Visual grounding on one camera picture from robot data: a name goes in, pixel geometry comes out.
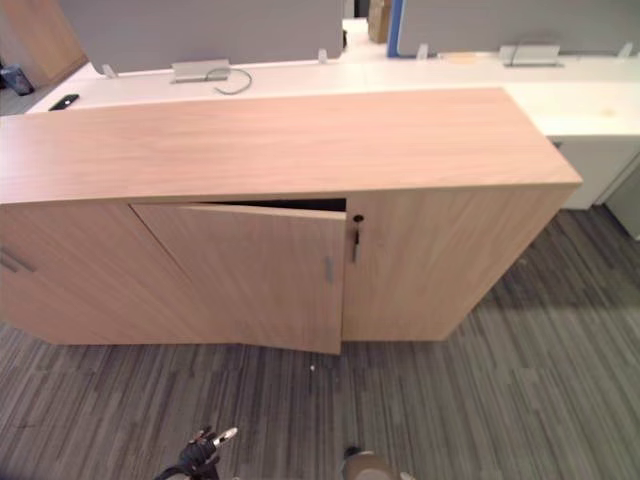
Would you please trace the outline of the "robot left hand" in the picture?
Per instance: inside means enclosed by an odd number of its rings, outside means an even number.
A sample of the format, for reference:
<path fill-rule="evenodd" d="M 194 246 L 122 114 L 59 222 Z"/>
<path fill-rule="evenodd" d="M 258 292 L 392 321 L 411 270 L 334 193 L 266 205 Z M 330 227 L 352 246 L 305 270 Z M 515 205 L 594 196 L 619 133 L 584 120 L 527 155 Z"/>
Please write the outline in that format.
<path fill-rule="evenodd" d="M 217 452 L 238 432 L 237 427 L 231 427 L 222 433 L 216 433 L 211 425 L 202 427 L 179 455 L 182 473 L 190 479 L 218 479 Z"/>

